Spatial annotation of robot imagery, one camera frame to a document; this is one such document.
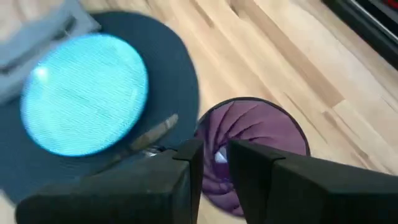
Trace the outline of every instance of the gray fabric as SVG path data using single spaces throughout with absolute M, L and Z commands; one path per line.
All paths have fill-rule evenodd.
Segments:
M 100 29 L 78 0 L 66 0 L 41 20 L 26 24 L 0 45 L 0 105 L 18 96 L 37 62 L 62 42 Z

